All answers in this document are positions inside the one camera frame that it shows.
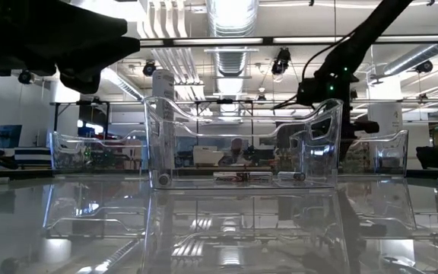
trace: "reflective table surface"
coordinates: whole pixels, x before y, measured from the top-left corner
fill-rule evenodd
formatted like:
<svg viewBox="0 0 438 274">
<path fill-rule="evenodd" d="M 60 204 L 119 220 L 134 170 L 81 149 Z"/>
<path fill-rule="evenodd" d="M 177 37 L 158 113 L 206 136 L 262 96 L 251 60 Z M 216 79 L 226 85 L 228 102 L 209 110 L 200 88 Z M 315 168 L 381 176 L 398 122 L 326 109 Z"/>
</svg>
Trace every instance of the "reflective table surface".
<svg viewBox="0 0 438 274">
<path fill-rule="evenodd" d="M 0 273 L 438 273 L 435 180 L 149 185 L 117 175 L 0 185 Z"/>
</svg>

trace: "robotic arm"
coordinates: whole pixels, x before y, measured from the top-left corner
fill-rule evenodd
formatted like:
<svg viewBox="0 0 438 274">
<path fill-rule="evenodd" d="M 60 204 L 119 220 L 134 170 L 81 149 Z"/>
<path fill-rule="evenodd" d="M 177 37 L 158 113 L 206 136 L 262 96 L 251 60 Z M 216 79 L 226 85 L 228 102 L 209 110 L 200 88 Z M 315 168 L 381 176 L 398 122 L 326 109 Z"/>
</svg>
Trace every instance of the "robotic arm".
<svg viewBox="0 0 438 274">
<path fill-rule="evenodd" d="M 297 104 L 312 106 L 329 98 L 344 102 L 342 111 L 340 160 L 356 139 L 354 132 L 379 131 L 376 122 L 350 121 L 350 83 L 357 82 L 354 72 L 362 63 L 366 51 L 389 25 L 410 5 L 412 0 L 382 0 L 374 12 L 350 34 L 338 41 L 314 73 L 314 78 L 302 79 L 297 91 Z"/>
</svg>

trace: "wire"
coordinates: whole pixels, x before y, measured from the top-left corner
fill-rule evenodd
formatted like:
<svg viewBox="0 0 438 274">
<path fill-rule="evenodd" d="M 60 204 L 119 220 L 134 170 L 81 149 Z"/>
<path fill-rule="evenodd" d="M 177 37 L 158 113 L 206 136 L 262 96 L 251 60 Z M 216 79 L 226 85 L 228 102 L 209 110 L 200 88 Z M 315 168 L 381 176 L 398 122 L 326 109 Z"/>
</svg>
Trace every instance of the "wire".
<svg viewBox="0 0 438 274">
<path fill-rule="evenodd" d="M 286 106 L 290 106 L 292 104 L 296 104 L 296 103 L 290 102 L 291 100 L 295 99 L 296 97 L 297 97 L 297 95 L 295 94 L 290 99 L 287 99 L 287 100 L 283 101 L 282 103 L 279 103 L 278 105 L 274 106 L 273 110 L 277 110 L 277 109 L 280 109 L 282 107 L 286 107 Z"/>
<path fill-rule="evenodd" d="M 333 43 L 332 45 L 324 48 L 323 50 L 319 51 L 318 53 L 316 53 L 314 56 L 310 57 L 309 61 L 307 61 L 307 63 L 305 64 L 305 66 L 303 67 L 303 71 L 302 71 L 302 81 L 303 79 L 305 79 L 305 71 L 307 69 L 307 67 L 309 66 L 309 64 L 319 55 L 323 54 L 324 52 L 326 52 L 327 50 L 333 48 L 334 46 L 337 46 L 338 44 L 344 42 L 347 38 L 349 38 L 351 35 L 353 35 L 354 32 L 356 32 L 357 27 L 355 29 L 353 29 L 350 33 L 346 34 L 344 37 L 342 37 L 339 41 Z"/>
</svg>

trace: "ductwork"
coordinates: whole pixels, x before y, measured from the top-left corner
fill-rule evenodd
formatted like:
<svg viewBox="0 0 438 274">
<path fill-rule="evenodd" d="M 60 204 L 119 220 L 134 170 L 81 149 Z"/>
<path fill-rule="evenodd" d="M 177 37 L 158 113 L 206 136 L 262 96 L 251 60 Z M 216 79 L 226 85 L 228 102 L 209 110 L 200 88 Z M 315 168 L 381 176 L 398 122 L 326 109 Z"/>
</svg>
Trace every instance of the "ductwork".
<svg viewBox="0 0 438 274">
<path fill-rule="evenodd" d="M 252 36 L 256 25 L 259 0 L 207 0 L 209 30 L 213 37 Z M 242 76 L 247 53 L 215 53 L 218 76 Z M 235 95 L 243 89 L 242 79 L 218 79 L 217 88 L 224 95 Z"/>
<path fill-rule="evenodd" d="M 438 54 L 438 43 L 418 46 L 383 69 L 385 75 L 397 75 L 427 61 Z"/>
</svg>

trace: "security camera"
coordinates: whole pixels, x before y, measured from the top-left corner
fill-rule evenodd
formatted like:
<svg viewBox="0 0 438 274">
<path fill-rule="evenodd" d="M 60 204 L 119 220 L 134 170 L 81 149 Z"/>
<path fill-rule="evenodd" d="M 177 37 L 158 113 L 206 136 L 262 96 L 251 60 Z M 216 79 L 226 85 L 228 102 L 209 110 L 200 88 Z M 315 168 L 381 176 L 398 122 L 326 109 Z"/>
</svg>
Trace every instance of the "security camera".
<svg viewBox="0 0 438 274">
<path fill-rule="evenodd" d="M 264 95 L 264 94 L 259 94 L 258 95 L 258 98 L 256 98 L 256 100 L 258 100 L 258 101 L 264 101 L 264 100 L 266 100 L 266 96 Z"/>
<path fill-rule="evenodd" d="M 288 48 L 280 49 L 280 52 L 275 58 L 275 62 L 271 67 L 271 73 L 273 75 L 282 75 L 288 69 L 288 63 L 291 60 L 290 51 Z"/>
<path fill-rule="evenodd" d="M 157 70 L 157 67 L 155 66 L 155 61 L 150 60 L 146 61 L 146 65 L 144 65 L 143 68 L 143 74 L 144 76 L 151 77 L 153 75 L 153 72 Z"/>
<path fill-rule="evenodd" d="M 415 71 L 417 73 L 422 73 L 422 72 L 428 73 L 431 72 L 432 69 L 433 69 L 433 64 L 431 61 L 428 60 L 415 67 Z"/>
<path fill-rule="evenodd" d="M 35 77 L 29 70 L 25 69 L 18 76 L 18 81 L 21 84 L 33 84 L 35 82 Z"/>
</svg>

